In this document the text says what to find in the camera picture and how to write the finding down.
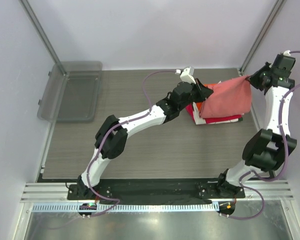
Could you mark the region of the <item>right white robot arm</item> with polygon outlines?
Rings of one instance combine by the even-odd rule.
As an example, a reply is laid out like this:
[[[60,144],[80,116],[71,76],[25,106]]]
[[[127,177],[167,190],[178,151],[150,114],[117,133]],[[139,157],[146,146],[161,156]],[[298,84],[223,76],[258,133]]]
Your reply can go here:
[[[296,59],[290,51],[276,56],[273,63],[266,62],[247,77],[250,85],[264,93],[266,100],[265,128],[260,129],[245,145],[242,160],[218,177],[215,191],[221,198],[235,197],[241,186],[261,173],[285,169],[289,155],[297,146],[289,129],[289,109],[295,80],[290,78]]]

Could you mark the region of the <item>salmon pink t shirt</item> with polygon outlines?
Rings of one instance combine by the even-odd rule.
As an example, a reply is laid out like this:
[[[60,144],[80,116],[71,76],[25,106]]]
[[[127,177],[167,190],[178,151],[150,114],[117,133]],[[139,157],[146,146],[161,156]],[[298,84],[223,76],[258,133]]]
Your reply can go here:
[[[207,84],[206,87],[213,90],[213,94],[202,103],[199,112],[201,118],[223,118],[250,111],[252,90],[246,76]]]

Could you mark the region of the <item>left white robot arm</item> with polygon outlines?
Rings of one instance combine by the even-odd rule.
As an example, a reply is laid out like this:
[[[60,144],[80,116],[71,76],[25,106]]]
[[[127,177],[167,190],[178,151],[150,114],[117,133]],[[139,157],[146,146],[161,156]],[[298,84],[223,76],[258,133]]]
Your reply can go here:
[[[204,102],[213,92],[197,78],[192,83],[181,81],[165,98],[145,111],[120,118],[108,116],[95,135],[92,158],[77,179],[77,194],[87,200],[96,195],[101,175],[109,162],[123,153],[130,137],[174,120],[188,105]]]

